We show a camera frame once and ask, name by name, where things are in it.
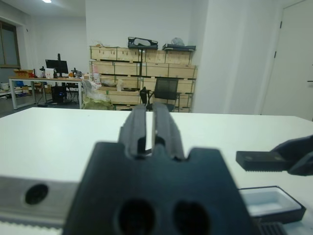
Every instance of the white tabletop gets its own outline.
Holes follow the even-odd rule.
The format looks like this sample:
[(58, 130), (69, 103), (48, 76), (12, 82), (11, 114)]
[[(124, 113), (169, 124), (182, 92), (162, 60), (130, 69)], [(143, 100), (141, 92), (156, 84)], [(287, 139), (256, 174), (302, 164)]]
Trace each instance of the white tabletop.
[[(0, 118), (0, 175), (80, 181), (97, 141), (116, 142), (130, 112), (31, 108)], [(245, 172), (236, 151), (269, 151), (293, 138), (313, 134), (313, 122), (297, 117), (171, 113), (185, 154), (193, 147), (217, 148), (238, 188), (280, 186), (307, 211), (301, 222), (284, 225), (289, 235), (313, 234), (313, 177), (286, 172)], [(152, 113), (147, 113), (151, 148)], [(1, 235), (56, 235), (45, 230), (0, 223)]]

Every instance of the stacked wooden crates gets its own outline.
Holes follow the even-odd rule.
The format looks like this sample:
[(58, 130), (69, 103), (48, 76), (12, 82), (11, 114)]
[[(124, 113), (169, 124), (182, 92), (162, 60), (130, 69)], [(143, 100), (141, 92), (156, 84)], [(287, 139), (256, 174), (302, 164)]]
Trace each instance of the stacked wooden crates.
[[(191, 52), (187, 51), (144, 50), (141, 61), (141, 52), (138, 49), (91, 46), (90, 57), (95, 61), (90, 63), (90, 72), (101, 74), (101, 81), (112, 80), (117, 83), (118, 80), (123, 80), (124, 88), (141, 90), (146, 87), (151, 91), (154, 91), (159, 77), (178, 79), (180, 102), (176, 101), (175, 112), (178, 109), (180, 112), (189, 112), (198, 72), (197, 66), (191, 65), (191, 56)], [(117, 92), (112, 91), (114, 88), (107, 87), (102, 87), (101, 90), (100, 92), (110, 95), (117, 110), (141, 103), (139, 91)], [(174, 104), (174, 101), (154, 97), (150, 100), (151, 103), (155, 101)]]

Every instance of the white foam insert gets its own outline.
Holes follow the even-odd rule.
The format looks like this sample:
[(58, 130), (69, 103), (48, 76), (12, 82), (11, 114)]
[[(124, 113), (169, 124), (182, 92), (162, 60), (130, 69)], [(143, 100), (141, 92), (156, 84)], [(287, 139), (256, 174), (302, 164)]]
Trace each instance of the white foam insert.
[(239, 190), (251, 216), (298, 210), (301, 206), (279, 188)]

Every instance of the gray floor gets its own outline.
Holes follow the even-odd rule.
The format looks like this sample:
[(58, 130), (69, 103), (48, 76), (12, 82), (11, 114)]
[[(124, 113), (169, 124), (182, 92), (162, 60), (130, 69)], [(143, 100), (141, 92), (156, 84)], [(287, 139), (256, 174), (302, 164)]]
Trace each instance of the gray floor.
[[(39, 100), (42, 97), (41, 94), (36, 94), (36, 98), (37, 100)], [(46, 95), (47, 100), (51, 99), (52, 96), (50, 94)], [(31, 102), (33, 100), (32, 96), (26, 96), (26, 97), (20, 97), (17, 98), (17, 103), (19, 104), (23, 104), (23, 103), (28, 103)], [(39, 104), (44, 104), (44, 98), (41, 98), (41, 100), (39, 101)], [(22, 108), (19, 108), (17, 110), (13, 109), (13, 103), (12, 103), (12, 99), (0, 99), (0, 118), (13, 114), (13, 113), (17, 113), (19, 111), (25, 110), (25, 109), (29, 109), (31, 107), (37, 107), (37, 104), (33, 104), (33, 105), (28, 105)], [(73, 99), (73, 101), (69, 104), (49, 104), (48, 108), (64, 108), (64, 109), (79, 109), (79, 103), (77, 101), (77, 94), (75, 96), (75, 98)]]

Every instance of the black office chair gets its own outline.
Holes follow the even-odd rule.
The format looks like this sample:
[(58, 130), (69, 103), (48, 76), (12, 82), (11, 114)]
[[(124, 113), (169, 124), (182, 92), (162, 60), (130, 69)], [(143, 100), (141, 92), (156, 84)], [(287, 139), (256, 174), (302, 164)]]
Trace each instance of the black office chair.
[(177, 92), (178, 79), (169, 79), (169, 78), (157, 78), (155, 91), (150, 94), (150, 90), (147, 90), (144, 87), (140, 91), (140, 97), (142, 103), (146, 105), (147, 110), (152, 110), (152, 104), (150, 104), (150, 98), (154, 95), (158, 99), (167, 99), (174, 100), (174, 104), (165, 104), (169, 112), (174, 111), (176, 106), (176, 100), (180, 102), (180, 93)]

